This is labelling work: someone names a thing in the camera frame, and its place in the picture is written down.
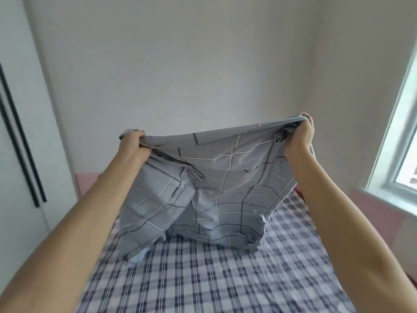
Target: windowsill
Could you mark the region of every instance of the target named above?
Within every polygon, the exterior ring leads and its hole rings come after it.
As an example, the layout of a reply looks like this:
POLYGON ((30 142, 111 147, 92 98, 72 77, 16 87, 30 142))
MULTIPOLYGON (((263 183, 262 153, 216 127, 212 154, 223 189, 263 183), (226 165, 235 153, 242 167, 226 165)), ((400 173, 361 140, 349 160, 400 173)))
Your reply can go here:
POLYGON ((393 193, 388 189, 365 190, 359 189, 365 194, 369 194, 374 198, 381 200, 383 203, 390 205, 392 208, 399 210, 407 215, 417 218, 417 204, 413 200, 407 200, 404 197, 393 193))

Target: white wardrobe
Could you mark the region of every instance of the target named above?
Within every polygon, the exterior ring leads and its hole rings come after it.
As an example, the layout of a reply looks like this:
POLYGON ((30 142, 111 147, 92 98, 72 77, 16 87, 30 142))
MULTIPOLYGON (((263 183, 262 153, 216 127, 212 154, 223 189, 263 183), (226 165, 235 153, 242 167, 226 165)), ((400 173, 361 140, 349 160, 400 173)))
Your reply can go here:
POLYGON ((0 0, 0 292, 76 202, 22 0, 0 0))

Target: forearm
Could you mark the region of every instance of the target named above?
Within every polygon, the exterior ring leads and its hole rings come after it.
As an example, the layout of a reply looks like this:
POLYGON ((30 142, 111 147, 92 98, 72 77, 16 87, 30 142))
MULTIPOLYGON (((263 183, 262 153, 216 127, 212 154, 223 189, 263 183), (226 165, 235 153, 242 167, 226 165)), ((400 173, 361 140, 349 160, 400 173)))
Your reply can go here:
POLYGON ((2 312, 73 312, 143 162, 117 155, 88 193, 24 263, 2 312))
POLYGON ((378 302, 387 312, 399 309, 398 297, 407 301, 410 297, 403 296, 414 290, 378 232, 307 149, 290 164, 336 275, 357 310, 374 312, 378 302))

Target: blue and white checkered sheet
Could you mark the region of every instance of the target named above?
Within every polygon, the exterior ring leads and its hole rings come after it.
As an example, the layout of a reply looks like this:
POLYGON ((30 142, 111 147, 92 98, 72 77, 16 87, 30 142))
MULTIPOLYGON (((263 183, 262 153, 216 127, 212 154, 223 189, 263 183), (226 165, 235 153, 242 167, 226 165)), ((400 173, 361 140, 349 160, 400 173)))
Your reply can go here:
POLYGON ((355 312, 295 192, 254 254, 171 237, 132 266, 117 259, 118 240, 116 224, 78 313, 355 312))

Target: bed sheet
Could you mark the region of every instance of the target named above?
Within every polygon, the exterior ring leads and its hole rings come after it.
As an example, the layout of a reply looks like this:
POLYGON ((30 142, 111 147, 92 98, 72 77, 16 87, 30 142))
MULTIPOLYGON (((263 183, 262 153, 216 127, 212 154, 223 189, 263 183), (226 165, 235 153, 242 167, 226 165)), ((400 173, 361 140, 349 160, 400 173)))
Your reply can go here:
POLYGON ((253 254, 178 236, 127 265, 117 259, 118 241, 116 223, 78 313, 355 312, 295 192, 272 213, 253 254))

